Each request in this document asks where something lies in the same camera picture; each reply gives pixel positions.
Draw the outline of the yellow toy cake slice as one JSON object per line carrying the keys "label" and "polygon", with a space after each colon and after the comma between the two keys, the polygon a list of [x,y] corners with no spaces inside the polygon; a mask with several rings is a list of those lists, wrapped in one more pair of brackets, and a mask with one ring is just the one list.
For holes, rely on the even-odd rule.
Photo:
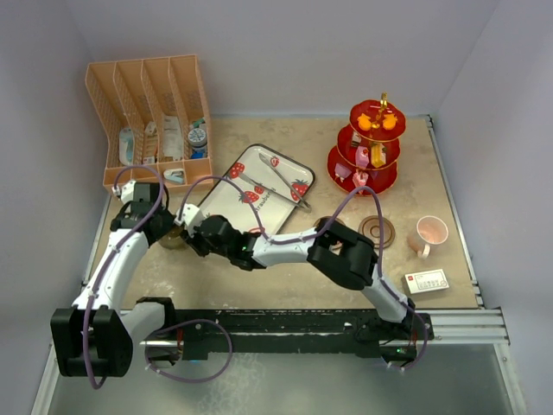
{"label": "yellow toy cake slice", "polygon": [[374,168],[379,169],[386,165],[387,149],[382,143],[371,145],[371,164]]}

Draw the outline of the coral toy cake slice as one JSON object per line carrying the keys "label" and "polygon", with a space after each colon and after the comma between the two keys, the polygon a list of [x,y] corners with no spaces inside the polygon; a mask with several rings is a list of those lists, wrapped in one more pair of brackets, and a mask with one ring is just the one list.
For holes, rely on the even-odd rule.
{"label": "coral toy cake slice", "polygon": [[357,169],[352,178],[354,187],[364,187],[368,181],[368,177],[369,175],[366,171]]}

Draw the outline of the white strawberry tray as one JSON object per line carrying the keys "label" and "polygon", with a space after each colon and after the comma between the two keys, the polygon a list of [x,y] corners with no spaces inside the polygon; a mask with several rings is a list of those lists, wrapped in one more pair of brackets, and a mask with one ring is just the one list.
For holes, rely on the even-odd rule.
{"label": "white strawberry tray", "polygon": [[[315,173],[311,168],[262,144],[249,146],[235,162],[245,162],[254,150],[265,150],[296,164],[298,167],[310,170],[314,176],[311,186],[314,184]],[[258,230],[257,224],[261,222],[265,232],[273,234],[278,233],[295,211],[302,211],[299,207],[282,201],[274,195],[255,194],[251,185],[239,178],[232,179],[229,177],[231,167],[224,174],[225,180],[217,183],[201,201],[200,209],[204,215],[222,215],[239,231],[256,232]]]}

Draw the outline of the blue white round tin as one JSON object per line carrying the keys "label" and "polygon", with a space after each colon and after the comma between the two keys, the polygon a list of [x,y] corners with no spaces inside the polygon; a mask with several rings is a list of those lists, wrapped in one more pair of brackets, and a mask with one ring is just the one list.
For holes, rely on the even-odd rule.
{"label": "blue white round tin", "polygon": [[207,132],[202,128],[193,128],[188,133],[188,143],[195,149],[207,145]]}

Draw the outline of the white red card box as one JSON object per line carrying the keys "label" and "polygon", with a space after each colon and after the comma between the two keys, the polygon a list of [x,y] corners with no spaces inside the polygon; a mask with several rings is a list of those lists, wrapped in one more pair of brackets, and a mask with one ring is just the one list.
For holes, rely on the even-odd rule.
{"label": "white red card box", "polygon": [[449,288],[443,269],[406,274],[404,282],[410,294],[443,291]]}

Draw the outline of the pink desk organizer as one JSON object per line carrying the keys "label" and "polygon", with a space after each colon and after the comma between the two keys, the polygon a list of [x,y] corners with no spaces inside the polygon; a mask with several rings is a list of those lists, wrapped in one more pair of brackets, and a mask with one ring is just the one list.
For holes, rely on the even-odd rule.
{"label": "pink desk organizer", "polygon": [[195,54],[93,62],[86,90],[107,137],[103,186],[161,176],[172,193],[211,188],[211,114]]}

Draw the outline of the brown coaster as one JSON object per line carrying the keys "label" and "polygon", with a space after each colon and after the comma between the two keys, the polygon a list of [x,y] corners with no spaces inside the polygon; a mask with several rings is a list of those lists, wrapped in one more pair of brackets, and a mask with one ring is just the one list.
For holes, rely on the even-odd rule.
{"label": "brown coaster", "polygon": [[315,221],[314,228],[315,228],[315,231],[317,232],[320,232],[321,230],[326,232],[327,230],[331,229],[335,225],[344,227],[346,224],[340,218],[335,218],[334,220],[332,220],[331,216],[322,216],[321,218]]}
{"label": "brown coaster", "polygon": [[370,239],[376,248],[379,248],[379,242],[383,241],[383,248],[386,249],[396,238],[396,230],[392,223],[386,218],[380,220],[377,215],[365,217],[359,223],[358,232]]}

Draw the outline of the white sachet packet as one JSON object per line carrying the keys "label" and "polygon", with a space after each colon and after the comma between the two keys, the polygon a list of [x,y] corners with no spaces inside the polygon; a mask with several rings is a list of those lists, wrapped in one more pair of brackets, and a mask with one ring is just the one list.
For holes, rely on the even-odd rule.
{"label": "white sachet packet", "polygon": [[181,126],[176,116],[163,116],[162,152],[166,158],[179,161],[184,158]]}

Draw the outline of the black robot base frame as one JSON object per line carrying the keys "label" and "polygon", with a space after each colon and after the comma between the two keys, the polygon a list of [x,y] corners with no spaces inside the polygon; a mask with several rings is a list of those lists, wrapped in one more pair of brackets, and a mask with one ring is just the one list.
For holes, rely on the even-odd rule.
{"label": "black robot base frame", "polygon": [[414,314],[411,335],[386,339],[372,309],[209,310],[180,309],[151,346],[173,346],[186,361],[211,353],[352,354],[359,358],[412,362],[416,346],[434,338],[430,315]]}

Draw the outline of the small boxed packets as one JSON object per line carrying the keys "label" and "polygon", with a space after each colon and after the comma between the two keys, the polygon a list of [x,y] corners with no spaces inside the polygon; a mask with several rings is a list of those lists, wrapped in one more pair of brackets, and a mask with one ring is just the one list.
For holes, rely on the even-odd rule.
{"label": "small boxed packets", "polygon": [[143,164],[154,164],[156,163],[158,153],[158,134],[157,126],[154,121],[148,122],[144,129],[144,139],[143,139],[143,153],[142,161]]}

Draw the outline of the clear plastic cup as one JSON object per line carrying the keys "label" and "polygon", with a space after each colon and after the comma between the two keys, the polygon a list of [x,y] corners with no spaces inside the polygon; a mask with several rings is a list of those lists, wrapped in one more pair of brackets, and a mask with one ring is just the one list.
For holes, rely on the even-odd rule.
{"label": "clear plastic cup", "polygon": [[420,218],[415,230],[408,236],[409,248],[420,259],[426,259],[438,246],[448,239],[449,231],[446,223],[433,215]]}

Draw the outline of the metal serving tongs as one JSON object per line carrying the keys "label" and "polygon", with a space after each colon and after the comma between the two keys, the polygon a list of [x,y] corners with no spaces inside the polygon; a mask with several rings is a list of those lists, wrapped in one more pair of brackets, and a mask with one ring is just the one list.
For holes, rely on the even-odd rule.
{"label": "metal serving tongs", "polygon": [[251,185],[255,194],[274,195],[306,212],[312,210],[305,200],[314,180],[311,171],[276,154],[254,150],[245,162],[233,164],[229,177]]}

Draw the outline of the pink toy cake slice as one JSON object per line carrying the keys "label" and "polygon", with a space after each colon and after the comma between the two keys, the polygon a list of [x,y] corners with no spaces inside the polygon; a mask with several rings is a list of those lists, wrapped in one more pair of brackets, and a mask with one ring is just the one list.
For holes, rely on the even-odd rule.
{"label": "pink toy cake slice", "polygon": [[355,152],[355,164],[362,169],[365,169],[371,161],[370,151],[365,146],[359,146]]}

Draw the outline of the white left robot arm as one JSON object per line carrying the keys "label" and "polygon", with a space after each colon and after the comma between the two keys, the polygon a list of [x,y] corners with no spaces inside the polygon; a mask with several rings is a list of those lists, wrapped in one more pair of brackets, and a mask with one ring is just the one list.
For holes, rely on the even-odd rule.
{"label": "white left robot arm", "polygon": [[57,309],[50,328],[58,368],[65,377],[87,377],[98,388],[108,377],[124,376],[135,346],[154,334],[168,339],[178,327],[168,297],[142,297],[124,313],[122,302],[149,248],[173,228],[159,182],[125,184],[123,206],[111,221],[108,245],[86,287],[68,308]]}

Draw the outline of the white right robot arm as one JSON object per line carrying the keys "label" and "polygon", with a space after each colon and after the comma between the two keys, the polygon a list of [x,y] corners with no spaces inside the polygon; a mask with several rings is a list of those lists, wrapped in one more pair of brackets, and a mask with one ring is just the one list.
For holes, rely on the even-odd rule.
{"label": "white right robot arm", "polygon": [[374,243],[335,221],[266,239],[213,215],[186,225],[181,237],[199,256],[217,254],[243,271],[310,264],[339,287],[361,292],[376,309],[386,339],[406,339],[415,328],[414,304],[384,276]]}

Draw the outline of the beige ceramic mug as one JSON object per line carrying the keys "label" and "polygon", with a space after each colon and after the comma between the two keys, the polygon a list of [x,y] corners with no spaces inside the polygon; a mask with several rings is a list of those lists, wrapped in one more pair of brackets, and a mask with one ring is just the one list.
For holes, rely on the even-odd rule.
{"label": "beige ceramic mug", "polygon": [[158,240],[161,247],[168,250],[182,250],[186,248],[185,240],[181,237],[181,227],[172,227],[172,229]]}

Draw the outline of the red three-tier stand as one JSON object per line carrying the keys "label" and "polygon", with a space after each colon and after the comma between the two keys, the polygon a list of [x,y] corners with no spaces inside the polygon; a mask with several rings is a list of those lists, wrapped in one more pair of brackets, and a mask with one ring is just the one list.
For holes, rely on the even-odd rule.
{"label": "red three-tier stand", "polygon": [[397,180],[400,137],[406,117],[389,100],[367,99],[354,105],[347,124],[327,155],[327,172],[343,191],[368,186],[380,194]]}

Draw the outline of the blue white pouch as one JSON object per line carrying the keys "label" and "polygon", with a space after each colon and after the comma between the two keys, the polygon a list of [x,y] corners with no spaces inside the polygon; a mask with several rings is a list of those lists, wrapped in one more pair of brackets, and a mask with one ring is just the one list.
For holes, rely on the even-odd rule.
{"label": "blue white pouch", "polygon": [[124,127],[118,135],[118,158],[121,164],[133,164],[134,136],[130,127]]}

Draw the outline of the orange fish cake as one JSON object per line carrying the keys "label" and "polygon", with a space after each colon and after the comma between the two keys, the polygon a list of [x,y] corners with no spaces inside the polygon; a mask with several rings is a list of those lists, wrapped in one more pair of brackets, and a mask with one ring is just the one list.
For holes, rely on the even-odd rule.
{"label": "orange fish cake", "polygon": [[362,131],[369,131],[372,128],[371,118],[364,113],[358,116],[357,122],[358,122],[359,128]]}
{"label": "orange fish cake", "polygon": [[387,131],[391,131],[396,127],[396,125],[397,125],[396,115],[393,113],[386,113],[382,121],[383,128]]}

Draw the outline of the purple fuzzy sweet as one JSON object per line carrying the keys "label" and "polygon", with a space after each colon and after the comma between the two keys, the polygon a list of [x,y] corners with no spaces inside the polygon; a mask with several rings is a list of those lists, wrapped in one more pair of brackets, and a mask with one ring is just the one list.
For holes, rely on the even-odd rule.
{"label": "purple fuzzy sweet", "polygon": [[334,177],[341,182],[344,182],[350,175],[352,171],[341,163],[336,163],[334,166]]}

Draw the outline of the brown toy cake slice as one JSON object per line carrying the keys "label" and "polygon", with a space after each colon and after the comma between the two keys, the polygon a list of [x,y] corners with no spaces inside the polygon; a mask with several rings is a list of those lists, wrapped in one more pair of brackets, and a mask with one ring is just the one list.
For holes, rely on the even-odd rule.
{"label": "brown toy cake slice", "polygon": [[360,136],[358,132],[354,131],[351,137],[351,146],[355,148],[359,147],[361,140],[362,136]]}

